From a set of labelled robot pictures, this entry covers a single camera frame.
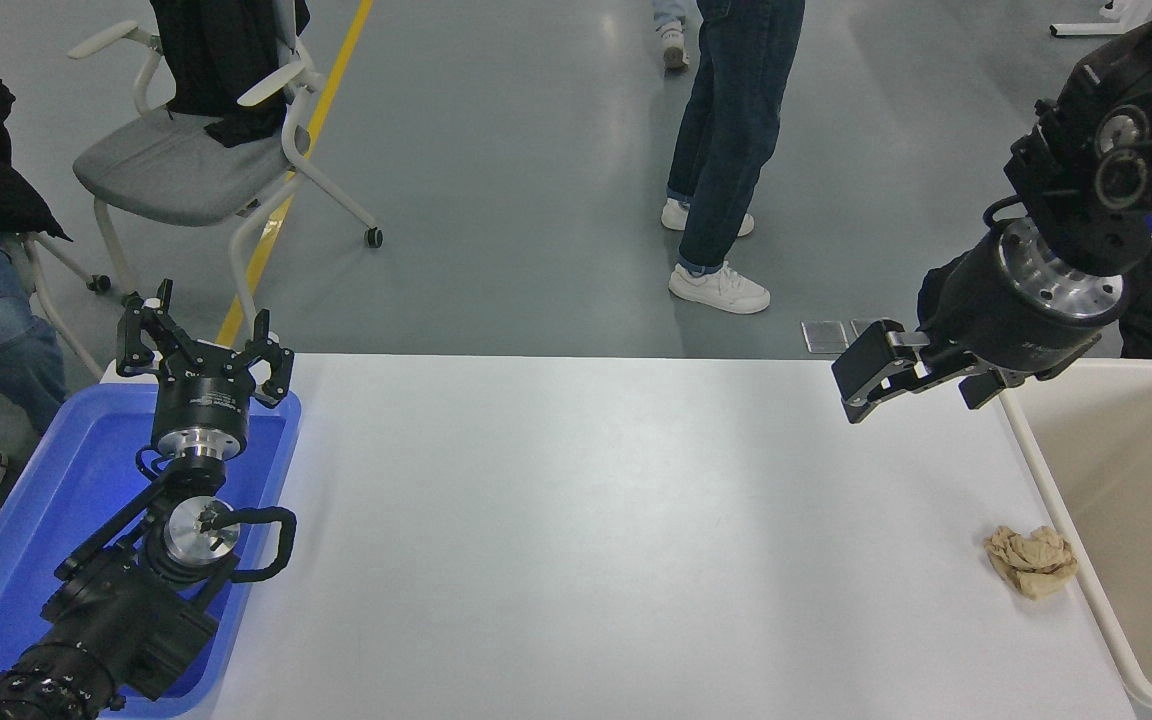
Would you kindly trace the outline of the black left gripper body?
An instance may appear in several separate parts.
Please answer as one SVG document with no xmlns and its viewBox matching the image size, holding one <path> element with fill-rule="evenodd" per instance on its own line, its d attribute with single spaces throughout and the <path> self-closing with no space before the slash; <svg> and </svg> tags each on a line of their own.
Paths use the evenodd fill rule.
<svg viewBox="0 0 1152 720">
<path fill-rule="evenodd" d="M 255 382 L 250 370 L 230 359 L 227 348 L 204 344 L 198 354 L 164 350 L 157 378 L 152 433 L 195 427 L 247 433 Z"/>
</svg>

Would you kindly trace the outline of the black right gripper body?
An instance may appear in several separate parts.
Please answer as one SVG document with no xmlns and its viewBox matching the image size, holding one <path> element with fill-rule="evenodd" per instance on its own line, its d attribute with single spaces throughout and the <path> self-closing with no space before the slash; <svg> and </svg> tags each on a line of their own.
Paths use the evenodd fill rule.
<svg viewBox="0 0 1152 720">
<path fill-rule="evenodd" d="M 1123 275 L 1079 272 L 1038 232 L 990 232 L 922 285 L 929 372 L 954 364 L 1043 374 L 1083 354 L 1126 310 Z"/>
</svg>

